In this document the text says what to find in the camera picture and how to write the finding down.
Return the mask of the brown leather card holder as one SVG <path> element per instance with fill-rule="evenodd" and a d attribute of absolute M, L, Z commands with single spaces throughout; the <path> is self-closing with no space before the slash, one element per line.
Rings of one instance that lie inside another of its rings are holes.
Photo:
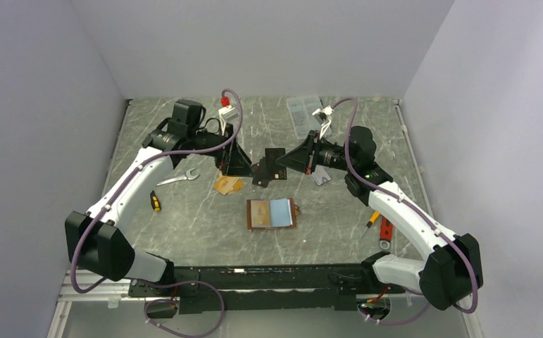
<path fill-rule="evenodd" d="M 270 205 L 270 227 L 251 226 L 251 201 L 262 199 L 248 199 L 246 201 L 246 228 L 248 230 L 277 230 L 282 228 L 294 228 L 297 226 L 297 217 L 300 215 L 300 207 L 295 204 L 293 198 L 272 199 Z"/>

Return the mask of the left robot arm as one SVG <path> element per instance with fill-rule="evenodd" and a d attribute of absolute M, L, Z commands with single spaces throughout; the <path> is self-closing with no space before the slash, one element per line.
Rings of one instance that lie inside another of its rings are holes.
<path fill-rule="evenodd" d="M 226 96 L 222 101 L 221 112 L 234 111 L 237 120 L 223 123 L 219 132 L 206 130 L 206 110 L 201 104 L 176 101 L 172 115 L 146 136 L 131 166 L 110 190 L 85 212 L 73 211 L 65 219 L 71 273 L 82 268 L 112 281 L 146 280 L 147 287 L 159 296 L 173 290 L 173 262 L 135 249 L 125 234 L 156 184 L 192 154 L 213 157 L 226 176 L 250 173 L 251 161 L 237 143 L 242 107 L 229 105 Z"/>

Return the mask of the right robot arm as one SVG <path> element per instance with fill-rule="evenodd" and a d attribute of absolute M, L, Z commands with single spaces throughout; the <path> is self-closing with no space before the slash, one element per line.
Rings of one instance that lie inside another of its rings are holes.
<path fill-rule="evenodd" d="M 376 143 L 367 127 L 355 126 L 342 145 L 311 130 L 295 149 L 276 159 L 278 165 L 310 175 L 318 166 L 345 171 L 352 196 L 377 211 L 420 254 L 419 260 L 386 250 L 362 262 L 361 284 L 378 292 L 388 284 L 422 294 L 434 308 L 446 310 L 470 296 L 472 313 L 483 285 L 480 246 L 471 234 L 458 235 L 419 208 L 375 160 Z"/>

